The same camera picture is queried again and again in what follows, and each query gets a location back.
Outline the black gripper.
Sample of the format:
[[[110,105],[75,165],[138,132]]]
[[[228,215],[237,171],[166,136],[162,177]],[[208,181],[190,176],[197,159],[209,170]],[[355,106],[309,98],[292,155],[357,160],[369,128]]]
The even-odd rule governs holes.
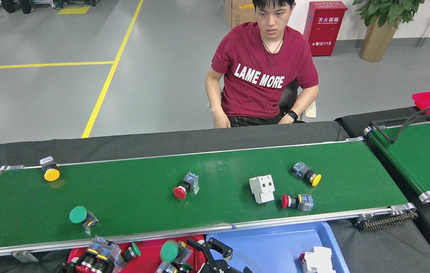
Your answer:
[[[228,261],[233,256],[233,249],[216,238],[211,237],[208,241],[201,240],[200,242],[188,238],[187,245],[198,252],[202,252],[205,257],[206,261],[199,270],[200,273],[252,273],[248,267],[244,267],[242,271],[239,271],[237,268],[228,265]],[[220,253],[222,259],[214,259],[211,253],[212,250]]]

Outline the person's right hand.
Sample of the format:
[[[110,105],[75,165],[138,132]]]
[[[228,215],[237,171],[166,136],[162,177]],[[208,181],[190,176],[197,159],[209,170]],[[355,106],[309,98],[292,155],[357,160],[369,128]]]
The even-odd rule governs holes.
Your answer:
[[[231,123],[224,111],[212,111],[214,129],[230,128]]]

